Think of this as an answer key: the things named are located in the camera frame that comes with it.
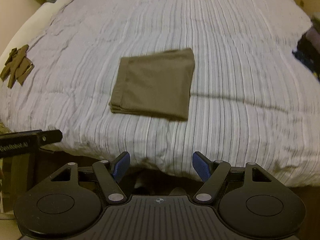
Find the striped grey bed cover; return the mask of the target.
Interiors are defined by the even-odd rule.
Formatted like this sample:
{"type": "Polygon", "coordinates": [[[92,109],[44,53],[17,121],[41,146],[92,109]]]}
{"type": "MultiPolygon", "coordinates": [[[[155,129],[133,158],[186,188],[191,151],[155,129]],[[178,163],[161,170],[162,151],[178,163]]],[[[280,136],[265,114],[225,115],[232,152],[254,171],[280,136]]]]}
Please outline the striped grey bed cover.
{"type": "Polygon", "coordinates": [[[318,186],[319,82],[292,55],[310,27],[293,0],[72,0],[23,43],[34,68],[1,82],[1,122],[175,176],[200,151],[318,186]]]}

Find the cream padded headboard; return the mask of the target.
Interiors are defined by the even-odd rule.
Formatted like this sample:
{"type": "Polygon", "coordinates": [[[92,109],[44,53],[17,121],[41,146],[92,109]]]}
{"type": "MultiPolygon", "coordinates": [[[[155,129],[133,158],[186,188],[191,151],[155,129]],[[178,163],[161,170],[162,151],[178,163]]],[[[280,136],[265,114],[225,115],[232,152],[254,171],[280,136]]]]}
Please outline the cream padded headboard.
{"type": "Polygon", "coordinates": [[[20,48],[32,41],[50,24],[55,15],[71,3],[71,1],[72,0],[56,0],[54,3],[46,2],[41,5],[40,8],[26,20],[20,29],[18,29],[3,50],[1,54],[1,67],[4,67],[12,48],[20,48]]]}

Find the olive brown pants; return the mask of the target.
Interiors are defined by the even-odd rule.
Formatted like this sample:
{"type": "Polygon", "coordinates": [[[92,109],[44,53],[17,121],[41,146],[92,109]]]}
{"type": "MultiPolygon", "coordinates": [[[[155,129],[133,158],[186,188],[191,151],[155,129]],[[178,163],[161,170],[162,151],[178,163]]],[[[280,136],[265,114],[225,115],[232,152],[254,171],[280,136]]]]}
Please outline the olive brown pants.
{"type": "Polygon", "coordinates": [[[121,58],[111,112],[188,120],[194,69],[190,48],[121,58]]]}

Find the olive brown small garment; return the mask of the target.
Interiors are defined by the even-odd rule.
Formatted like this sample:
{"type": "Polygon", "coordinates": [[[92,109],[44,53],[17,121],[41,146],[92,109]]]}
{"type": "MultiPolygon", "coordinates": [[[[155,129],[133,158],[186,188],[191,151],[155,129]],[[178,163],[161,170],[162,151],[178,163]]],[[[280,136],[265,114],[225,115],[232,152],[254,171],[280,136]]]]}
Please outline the olive brown small garment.
{"type": "Polygon", "coordinates": [[[7,87],[12,89],[15,82],[23,86],[25,80],[34,69],[34,64],[27,58],[29,45],[25,44],[20,49],[13,48],[9,53],[9,57],[5,62],[1,72],[1,80],[5,81],[9,78],[7,87]]]}

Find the folded clothes stack on bed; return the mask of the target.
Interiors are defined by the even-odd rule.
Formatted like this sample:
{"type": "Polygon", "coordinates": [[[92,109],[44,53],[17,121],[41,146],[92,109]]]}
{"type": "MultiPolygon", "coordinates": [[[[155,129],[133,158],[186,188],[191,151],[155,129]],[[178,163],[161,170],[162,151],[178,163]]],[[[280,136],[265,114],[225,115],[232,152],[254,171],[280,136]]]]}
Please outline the folded clothes stack on bed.
{"type": "Polygon", "coordinates": [[[319,12],[313,14],[311,23],[312,26],[301,36],[292,54],[319,80],[319,12]]]}

